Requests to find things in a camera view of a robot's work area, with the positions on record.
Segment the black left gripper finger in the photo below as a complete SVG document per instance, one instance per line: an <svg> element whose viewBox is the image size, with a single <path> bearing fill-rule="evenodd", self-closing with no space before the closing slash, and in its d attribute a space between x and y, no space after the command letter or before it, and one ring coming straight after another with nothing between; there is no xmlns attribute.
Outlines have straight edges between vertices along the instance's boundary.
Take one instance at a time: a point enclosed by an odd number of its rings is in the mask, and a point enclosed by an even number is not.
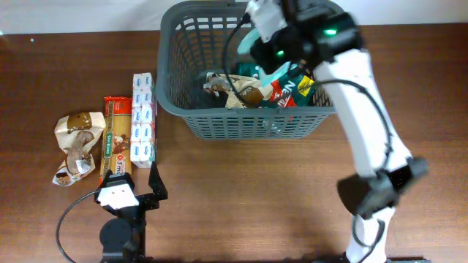
<svg viewBox="0 0 468 263"><path fill-rule="evenodd" d="M153 191L155 197L161 201L168 199L167 189L160 177L159 170L157 168L156 162L151 163L150 174L148 178L148 185Z"/></svg>
<svg viewBox="0 0 468 263"><path fill-rule="evenodd" d="M123 184L128 184L130 187L133 187L133 180L131 175L127 172L124 174L111 174L111 172L109 172L103 179L104 187L120 186Z"/></svg>

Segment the white tissue multipack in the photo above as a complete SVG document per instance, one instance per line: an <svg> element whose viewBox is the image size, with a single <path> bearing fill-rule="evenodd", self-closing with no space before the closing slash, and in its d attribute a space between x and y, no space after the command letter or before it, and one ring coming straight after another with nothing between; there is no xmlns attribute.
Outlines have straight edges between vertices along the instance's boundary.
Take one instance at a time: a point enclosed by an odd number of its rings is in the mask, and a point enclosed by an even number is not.
<svg viewBox="0 0 468 263"><path fill-rule="evenodd" d="M156 117L153 76L133 74L130 159L138 168L148 169L156 161Z"/></svg>

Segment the brown white snack bag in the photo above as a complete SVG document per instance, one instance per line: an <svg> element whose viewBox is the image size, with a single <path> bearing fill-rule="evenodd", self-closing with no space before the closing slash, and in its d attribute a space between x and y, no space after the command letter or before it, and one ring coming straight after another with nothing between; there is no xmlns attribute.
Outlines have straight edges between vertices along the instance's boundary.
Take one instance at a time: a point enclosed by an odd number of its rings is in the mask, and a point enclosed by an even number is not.
<svg viewBox="0 0 468 263"><path fill-rule="evenodd" d="M90 151L105 127L101 112L76 113L58 120L54 134L66 158L53 177L54 184L71 186L94 171L96 167Z"/></svg>

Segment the green Nescafe coffee bag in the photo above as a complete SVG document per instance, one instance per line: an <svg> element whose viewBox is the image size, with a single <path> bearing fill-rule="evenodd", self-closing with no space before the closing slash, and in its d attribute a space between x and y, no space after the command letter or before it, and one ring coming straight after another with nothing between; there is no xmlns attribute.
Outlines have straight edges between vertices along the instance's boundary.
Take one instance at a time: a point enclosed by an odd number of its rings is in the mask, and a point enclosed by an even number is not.
<svg viewBox="0 0 468 263"><path fill-rule="evenodd" d="M263 102L260 107L307 106L315 91L314 81L305 75L291 77L286 74L270 84L273 86L273 96L268 102Z"/></svg>

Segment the orange spaghetti packet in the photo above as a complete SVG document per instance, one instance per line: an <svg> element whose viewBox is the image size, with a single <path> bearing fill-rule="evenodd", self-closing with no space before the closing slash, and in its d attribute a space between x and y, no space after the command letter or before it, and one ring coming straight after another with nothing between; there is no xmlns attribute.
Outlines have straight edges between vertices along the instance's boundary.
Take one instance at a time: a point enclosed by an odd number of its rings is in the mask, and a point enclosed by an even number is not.
<svg viewBox="0 0 468 263"><path fill-rule="evenodd" d="M132 174L131 125L132 99L122 96L105 97L105 124L102 133L100 183L110 170L114 174Z"/></svg>

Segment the light teal wipes packet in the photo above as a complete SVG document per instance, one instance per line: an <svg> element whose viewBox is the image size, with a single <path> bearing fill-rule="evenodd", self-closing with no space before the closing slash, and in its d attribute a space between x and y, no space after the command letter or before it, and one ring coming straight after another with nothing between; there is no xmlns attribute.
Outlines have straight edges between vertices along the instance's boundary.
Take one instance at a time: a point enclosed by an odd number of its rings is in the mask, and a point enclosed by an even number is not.
<svg viewBox="0 0 468 263"><path fill-rule="evenodd" d="M240 42L238 46L239 55L247 55L254 42L260 38L257 29L252 29ZM238 62L233 67L233 73L247 77L253 77L261 82L262 86L266 86L280 77L286 75L289 70L297 67L297 64L286 62L282 64L274 73L267 74L263 68L252 62Z"/></svg>

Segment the beige brown snack bag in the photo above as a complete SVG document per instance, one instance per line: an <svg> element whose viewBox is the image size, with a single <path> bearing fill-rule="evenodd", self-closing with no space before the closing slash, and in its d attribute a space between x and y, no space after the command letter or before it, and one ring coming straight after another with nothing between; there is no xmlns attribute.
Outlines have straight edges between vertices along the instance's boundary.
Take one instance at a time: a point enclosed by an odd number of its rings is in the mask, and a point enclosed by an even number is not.
<svg viewBox="0 0 468 263"><path fill-rule="evenodd" d="M227 95L225 107L228 109L257 108L273 96L273 86L262 86L257 78L215 72L207 73L203 90L216 98Z"/></svg>

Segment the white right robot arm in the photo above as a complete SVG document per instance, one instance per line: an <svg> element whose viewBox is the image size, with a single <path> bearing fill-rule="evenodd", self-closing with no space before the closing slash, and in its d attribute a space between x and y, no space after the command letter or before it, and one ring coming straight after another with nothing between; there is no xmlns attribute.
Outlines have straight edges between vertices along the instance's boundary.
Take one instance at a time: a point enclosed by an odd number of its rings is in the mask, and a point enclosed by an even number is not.
<svg viewBox="0 0 468 263"><path fill-rule="evenodd" d="M331 99L352 149L356 173L337 184L351 213L351 238L335 262L386 262L388 227L400 197L428 171L399 138L380 96L359 28L329 1L250 1L259 33L251 57L268 73L286 63Z"/></svg>

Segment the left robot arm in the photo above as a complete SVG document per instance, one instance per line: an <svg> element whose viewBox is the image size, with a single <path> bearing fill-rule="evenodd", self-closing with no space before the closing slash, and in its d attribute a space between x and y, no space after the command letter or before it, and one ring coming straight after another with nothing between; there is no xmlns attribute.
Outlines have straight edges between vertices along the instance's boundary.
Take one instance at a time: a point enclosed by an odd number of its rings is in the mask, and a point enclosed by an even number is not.
<svg viewBox="0 0 468 263"><path fill-rule="evenodd" d="M99 233L103 262L153 262L146 255L146 213L159 208L168 198L156 162L151 164L148 185L151 192L136 195L131 175L108 171L94 195L94 201L113 215Z"/></svg>

